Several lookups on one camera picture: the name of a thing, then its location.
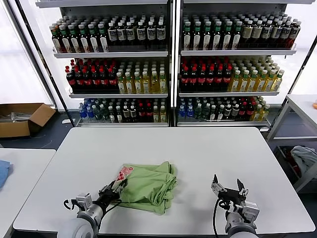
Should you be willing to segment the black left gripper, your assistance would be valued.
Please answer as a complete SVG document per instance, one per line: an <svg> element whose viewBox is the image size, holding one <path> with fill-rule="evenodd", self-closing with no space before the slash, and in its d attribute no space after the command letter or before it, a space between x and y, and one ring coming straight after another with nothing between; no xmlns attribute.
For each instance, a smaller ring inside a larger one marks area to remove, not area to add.
<svg viewBox="0 0 317 238"><path fill-rule="evenodd" d="M99 190L99 202L103 204L111 204L121 202L120 195L127 185L127 179L114 180L110 185L104 186Z"/></svg>

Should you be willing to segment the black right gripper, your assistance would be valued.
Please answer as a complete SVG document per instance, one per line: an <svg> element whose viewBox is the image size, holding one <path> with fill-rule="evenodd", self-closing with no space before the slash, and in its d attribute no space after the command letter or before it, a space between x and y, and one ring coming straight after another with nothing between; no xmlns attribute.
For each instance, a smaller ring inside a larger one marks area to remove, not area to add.
<svg viewBox="0 0 317 238"><path fill-rule="evenodd" d="M238 190L234 189L226 189L219 182L216 174L214 174L211 189L215 193L216 196L219 197L220 207L230 207L230 202L233 205L240 205L242 201L246 200L247 194L249 192L248 189L245 189L244 184L237 179Z"/></svg>

